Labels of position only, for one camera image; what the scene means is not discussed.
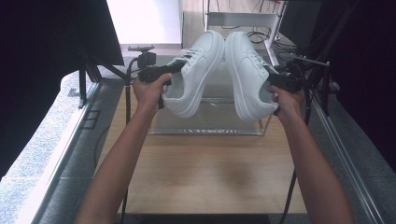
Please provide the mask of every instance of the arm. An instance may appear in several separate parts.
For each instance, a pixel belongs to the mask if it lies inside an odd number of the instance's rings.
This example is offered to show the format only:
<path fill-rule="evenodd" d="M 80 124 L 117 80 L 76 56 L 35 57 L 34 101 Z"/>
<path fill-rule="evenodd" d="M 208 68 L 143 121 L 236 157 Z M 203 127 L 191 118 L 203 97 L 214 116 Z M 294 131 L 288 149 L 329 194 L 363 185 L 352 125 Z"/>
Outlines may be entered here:
<path fill-rule="evenodd" d="M 131 182 L 147 130 L 158 111 L 157 102 L 163 92 L 163 83 L 170 77 L 161 76 L 150 85 L 143 84 L 138 79 L 134 82 L 137 109 L 96 172 L 76 223 L 114 222 Z"/>
<path fill-rule="evenodd" d="M 290 145 L 301 193 L 312 223 L 353 223 L 352 212 L 344 190 L 323 157 L 300 112 L 302 92 L 290 94 L 270 86 L 282 108 L 278 118 Z"/>

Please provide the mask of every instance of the wrist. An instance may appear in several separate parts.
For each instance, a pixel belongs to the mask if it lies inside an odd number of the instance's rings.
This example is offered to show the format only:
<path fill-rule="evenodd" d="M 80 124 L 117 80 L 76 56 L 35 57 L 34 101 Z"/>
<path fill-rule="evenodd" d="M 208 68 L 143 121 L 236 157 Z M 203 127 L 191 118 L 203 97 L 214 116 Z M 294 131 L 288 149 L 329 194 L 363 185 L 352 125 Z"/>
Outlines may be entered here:
<path fill-rule="evenodd" d="M 287 126 L 289 124 L 292 124 L 295 121 L 303 120 L 303 117 L 301 115 L 300 111 L 296 110 L 291 110 L 288 112 L 282 111 L 282 114 L 278 116 L 280 122 L 282 123 L 283 126 Z"/>
<path fill-rule="evenodd" d="M 153 119 L 157 111 L 157 105 L 137 105 L 137 109 L 134 113 L 138 116 L 143 116 L 146 119 Z"/>

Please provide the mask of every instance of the person's left hand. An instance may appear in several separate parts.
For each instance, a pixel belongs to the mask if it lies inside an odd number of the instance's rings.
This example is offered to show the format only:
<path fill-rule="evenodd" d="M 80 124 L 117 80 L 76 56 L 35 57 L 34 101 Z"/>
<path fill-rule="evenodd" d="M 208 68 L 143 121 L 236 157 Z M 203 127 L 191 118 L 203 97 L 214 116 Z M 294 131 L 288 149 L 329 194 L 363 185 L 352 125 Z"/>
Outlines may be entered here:
<path fill-rule="evenodd" d="M 158 110 L 158 100 L 163 93 L 163 83 L 171 79 L 172 74 L 164 74 L 152 83 L 143 83 L 137 78 L 132 85 L 137 100 L 137 109 L 155 114 Z"/>

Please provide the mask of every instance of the shoe sole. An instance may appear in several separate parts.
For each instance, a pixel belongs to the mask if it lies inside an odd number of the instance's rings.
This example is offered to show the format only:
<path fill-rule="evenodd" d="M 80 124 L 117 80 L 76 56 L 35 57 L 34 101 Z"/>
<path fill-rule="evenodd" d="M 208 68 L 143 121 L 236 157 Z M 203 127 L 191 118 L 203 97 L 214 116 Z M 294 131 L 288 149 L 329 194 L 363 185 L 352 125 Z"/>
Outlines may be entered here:
<path fill-rule="evenodd" d="M 238 72 L 236 71 L 235 63 L 233 62 L 233 40 L 235 33 L 231 33 L 225 41 L 225 61 L 229 68 L 231 78 L 233 80 L 233 100 L 235 105 L 236 114 L 240 119 L 253 120 L 254 118 L 248 112 L 248 107 L 245 102 L 243 88 Z"/>
<path fill-rule="evenodd" d="M 194 97 L 191 100 L 190 105 L 182 113 L 178 113 L 177 114 L 181 118 L 189 118 L 192 115 L 194 115 L 195 112 L 198 110 L 199 104 L 201 103 L 202 94 L 204 93 L 206 80 L 219 67 L 221 59 L 223 57 L 223 54 L 224 54 L 224 37 L 221 34 L 218 34 L 218 33 L 212 33 L 212 35 L 216 36 L 219 39 L 219 42 L 220 42 L 219 48 L 218 48 L 218 51 L 217 51 L 217 54 L 216 54 L 216 58 L 215 58 L 214 62 L 212 64 L 210 64 L 209 69 L 204 74 L 202 82 L 199 84 L 199 86 L 197 88 L 197 91 L 196 91 Z"/>

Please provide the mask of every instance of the white sneaker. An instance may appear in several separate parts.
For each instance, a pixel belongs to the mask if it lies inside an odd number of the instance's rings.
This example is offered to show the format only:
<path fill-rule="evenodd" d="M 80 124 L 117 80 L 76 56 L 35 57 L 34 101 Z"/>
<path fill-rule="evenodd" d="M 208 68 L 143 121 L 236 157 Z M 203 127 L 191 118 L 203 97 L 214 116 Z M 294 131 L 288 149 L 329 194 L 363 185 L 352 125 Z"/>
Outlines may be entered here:
<path fill-rule="evenodd" d="M 253 48 L 244 32 L 233 32 L 225 41 L 225 61 L 233 79 L 236 113 L 241 120 L 254 122 L 272 114 L 278 104 L 265 89 L 269 74 L 267 64 Z"/>
<path fill-rule="evenodd" d="M 172 63 L 186 62 L 180 73 L 172 75 L 172 85 L 163 93 L 166 108 L 180 118 L 195 114 L 207 79 L 219 66 L 224 53 L 224 37 L 215 31 L 204 32 L 182 57 Z"/>

